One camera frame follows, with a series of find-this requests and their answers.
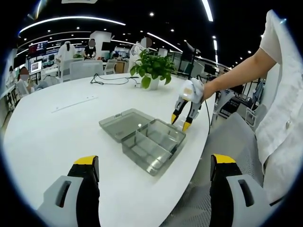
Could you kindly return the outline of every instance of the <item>black cable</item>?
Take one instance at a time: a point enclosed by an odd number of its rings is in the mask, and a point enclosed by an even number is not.
[[[202,77],[200,76],[200,75],[197,75],[197,77],[199,78],[199,80],[201,81],[201,83],[203,83],[202,82]],[[209,133],[210,133],[210,117],[209,117],[209,111],[208,111],[208,106],[207,106],[207,102],[206,102],[206,100],[204,100],[204,102],[205,102],[205,105],[206,105],[206,109],[207,109],[207,115],[208,115],[208,125],[209,125],[209,128],[208,128],[208,135],[209,135]]]
[[[100,79],[103,79],[103,80],[116,80],[116,79],[126,79],[126,82],[124,83],[119,83],[119,84],[115,84],[115,83],[104,83],[102,81],[96,81],[96,77],[99,77]],[[107,84],[107,85],[123,85],[123,84],[126,84],[129,82],[129,79],[133,79],[136,84],[137,81],[135,79],[137,79],[139,77],[120,77],[120,78],[114,78],[114,79],[106,79],[106,78],[102,78],[101,76],[99,76],[97,73],[94,75],[93,79],[90,81],[91,84],[100,84],[100,85],[104,85],[104,84]]]

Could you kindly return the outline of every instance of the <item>black ceiling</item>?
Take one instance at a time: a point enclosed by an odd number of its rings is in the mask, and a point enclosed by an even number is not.
[[[40,8],[38,18],[36,20],[26,18],[23,27],[41,20],[63,16],[101,17],[125,23],[126,26],[84,19],[57,20],[22,32],[18,45],[21,46],[46,35],[52,35],[52,40],[87,38],[89,33],[81,33],[81,31],[94,32],[104,29],[115,35],[116,40],[127,39],[128,42],[135,43],[148,36],[147,32],[150,32],[181,50],[184,48],[184,40],[187,40],[201,51],[201,57],[214,61],[212,36],[215,35],[218,42],[219,62],[231,67],[236,61],[241,61],[240,57],[243,60],[249,57],[248,50],[252,52],[257,50],[270,5],[260,0],[208,0],[208,2],[214,22],[208,21],[202,0],[98,0],[95,4],[61,4],[60,0],[48,0],[47,4]],[[154,13],[153,17],[149,16],[150,12]],[[73,31],[80,32],[54,35]],[[49,37],[35,40],[34,43],[50,41]],[[168,44],[154,37],[150,38],[155,42],[152,48],[164,46],[176,51]]]

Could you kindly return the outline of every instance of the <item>button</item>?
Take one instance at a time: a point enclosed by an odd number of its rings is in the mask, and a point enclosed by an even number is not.
[[[287,122],[286,122],[286,129],[288,129],[288,128],[289,128],[290,123],[291,123],[290,121],[287,121]]]

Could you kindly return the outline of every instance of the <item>plastic box lid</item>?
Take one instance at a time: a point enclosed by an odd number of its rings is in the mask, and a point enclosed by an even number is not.
[[[121,143],[133,132],[147,125],[154,118],[136,109],[129,109],[99,121],[99,125],[115,141]]]

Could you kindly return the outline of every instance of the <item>clear plastic box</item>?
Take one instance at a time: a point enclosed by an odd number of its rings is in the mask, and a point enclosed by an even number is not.
[[[185,133],[160,119],[131,109],[99,122],[123,152],[139,167],[155,176],[182,149]]]

